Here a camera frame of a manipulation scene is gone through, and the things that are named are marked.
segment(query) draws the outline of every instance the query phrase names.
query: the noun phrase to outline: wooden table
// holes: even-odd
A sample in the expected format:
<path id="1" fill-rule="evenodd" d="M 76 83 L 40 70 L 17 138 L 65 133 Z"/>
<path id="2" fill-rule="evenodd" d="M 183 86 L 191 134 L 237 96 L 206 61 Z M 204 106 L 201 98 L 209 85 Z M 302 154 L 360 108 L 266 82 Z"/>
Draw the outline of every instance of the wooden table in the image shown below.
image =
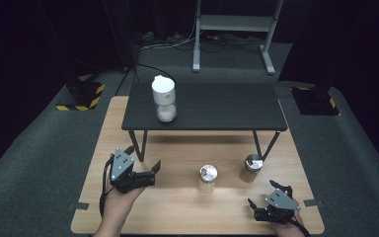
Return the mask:
<path id="1" fill-rule="evenodd" d="M 100 138 L 79 202 L 88 209 L 76 209 L 71 229 L 75 233 L 95 233 L 101 217 L 99 198 L 104 165 L 117 147 L 131 144 L 121 129 L 127 97 L 110 103 Z M 273 131 L 259 131 L 261 143 L 268 144 Z M 274 191 L 269 180 L 293 188 L 300 201 L 305 227 L 311 234 L 324 231 L 317 206 L 306 207 L 313 199 L 307 177 L 289 129 L 275 142 L 263 168 L 252 183 L 240 177 L 244 160 L 257 152 L 251 131 L 152 131 L 147 139 L 144 162 L 134 163 L 134 171 L 148 171 L 162 160 L 156 186 L 147 188 L 127 217 L 123 233 L 128 234 L 273 234 L 268 222 L 257 222 L 247 198 L 265 207 L 265 197 Z M 214 165 L 218 178 L 212 194 L 197 189 L 199 169 Z"/>

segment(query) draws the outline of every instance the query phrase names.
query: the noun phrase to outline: black table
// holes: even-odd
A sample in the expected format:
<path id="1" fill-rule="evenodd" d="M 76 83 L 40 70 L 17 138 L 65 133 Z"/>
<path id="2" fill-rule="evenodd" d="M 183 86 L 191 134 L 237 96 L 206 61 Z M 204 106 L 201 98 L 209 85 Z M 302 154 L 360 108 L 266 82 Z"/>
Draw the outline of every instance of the black table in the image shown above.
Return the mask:
<path id="1" fill-rule="evenodd" d="M 251 130 L 258 154 L 266 158 L 282 131 L 288 129 L 278 99 L 269 84 L 177 83 L 177 117 L 159 121 L 149 83 L 131 86 L 121 128 L 128 130 L 140 161 L 144 160 L 148 130 Z M 142 148 L 135 130 L 143 130 Z M 257 130 L 274 130 L 263 155 Z"/>

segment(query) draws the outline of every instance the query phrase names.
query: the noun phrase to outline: gray carpet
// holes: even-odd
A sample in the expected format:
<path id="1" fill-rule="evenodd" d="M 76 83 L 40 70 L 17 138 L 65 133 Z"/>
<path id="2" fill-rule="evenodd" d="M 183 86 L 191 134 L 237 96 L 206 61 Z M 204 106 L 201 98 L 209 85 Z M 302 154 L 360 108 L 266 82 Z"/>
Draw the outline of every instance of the gray carpet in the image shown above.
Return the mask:
<path id="1" fill-rule="evenodd" d="M 204 47 L 213 50 L 216 45 Z M 300 84 L 276 83 L 289 49 L 290 44 L 271 45 L 274 76 L 266 74 L 257 45 L 202 52 L 199 73 L 191 72 L 191 51 L 141 50 L 138 61 L 161 68 L 178 83 L 275 84 L 313 194 L 324 204 L 319 209 L 326 230 L 320 236 L 379 236 L 379 155 L 338 90 L 331 96 L 340 117 L 299 114 L 289 86 Z M 137 66 L 119 94 L 127 95 L 133 80 L 151 82 L 159 74 Z M 72 205 L 79 199 L 110 98 L 123 76 L 104 72 L 98 77 L 106 89 L 94 110 L 59 112 L 52 102 L 14 140 L 0 160 L 0 236 L 78 236 L 70 230 Z"/>

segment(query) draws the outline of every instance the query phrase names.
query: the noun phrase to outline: glass jar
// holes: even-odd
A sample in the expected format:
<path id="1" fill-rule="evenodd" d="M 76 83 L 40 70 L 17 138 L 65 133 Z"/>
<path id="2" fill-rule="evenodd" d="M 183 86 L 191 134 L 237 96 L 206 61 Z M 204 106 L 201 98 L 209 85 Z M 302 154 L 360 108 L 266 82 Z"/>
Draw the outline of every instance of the glass jar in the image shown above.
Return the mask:
<path id="1" fill-rule="evenodd" d="M 240 172 L 240 178 L 245 183 L 251 183 L 263 166 L 264 160 L 257 154 L 251 154 L 245 159 L 244 164 Z"/>
<path id="2" fill-rule="evenodd" d="M 203 194 L 210 194 L 214 190 L 217 169 L 212 165 L 204 165 L 199 170 L 198 189 Z"/>

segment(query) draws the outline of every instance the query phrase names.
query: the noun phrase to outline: metal lid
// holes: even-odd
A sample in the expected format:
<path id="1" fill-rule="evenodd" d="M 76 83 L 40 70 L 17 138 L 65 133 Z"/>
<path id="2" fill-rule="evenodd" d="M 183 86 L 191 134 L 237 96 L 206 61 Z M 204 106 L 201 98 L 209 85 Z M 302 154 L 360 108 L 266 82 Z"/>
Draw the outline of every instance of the metal lid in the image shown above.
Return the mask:
<path id="1" fill-rule="evenodd" d="M 199 170 L 199 177 L 205 183 L 213 183 L 217 178 L 217 169 L 212 165 L 204 165 Z"/>
<path id="2" fill-rule="evenodd" d="M 259 171 L 263 167 L 264 161 L 257 154 L 251 154 L 245 159 L 245 167 L 250 171 Z"/>

